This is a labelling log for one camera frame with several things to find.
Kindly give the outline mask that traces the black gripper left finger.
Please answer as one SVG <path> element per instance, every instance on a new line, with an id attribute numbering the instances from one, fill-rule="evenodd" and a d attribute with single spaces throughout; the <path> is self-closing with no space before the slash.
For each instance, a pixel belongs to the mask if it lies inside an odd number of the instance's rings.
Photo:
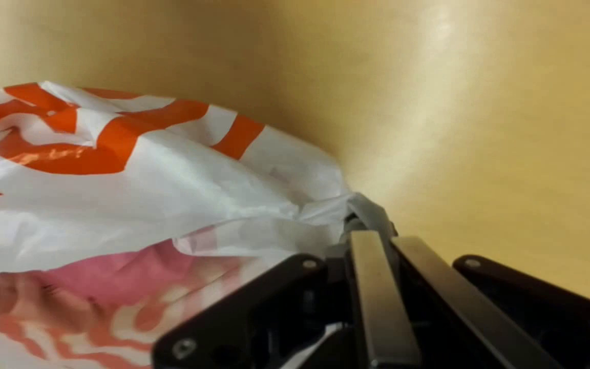
<path id="1" fill-rule="evenodd" d="M 423 353 L 400 291 L 400 257 L 386 209 L 349 200 L 347 246 L 367 369 L 420 369 Z"/>

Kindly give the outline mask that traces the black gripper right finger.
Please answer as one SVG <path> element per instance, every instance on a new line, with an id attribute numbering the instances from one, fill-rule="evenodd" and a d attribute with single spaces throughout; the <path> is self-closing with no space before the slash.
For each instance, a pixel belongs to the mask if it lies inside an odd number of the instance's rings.
<path id="1" fill-rule="evenodd" d="M 420 239 L 396 239 L 394 246 L 505 369 L 562 369 L 540 345 Z"/>

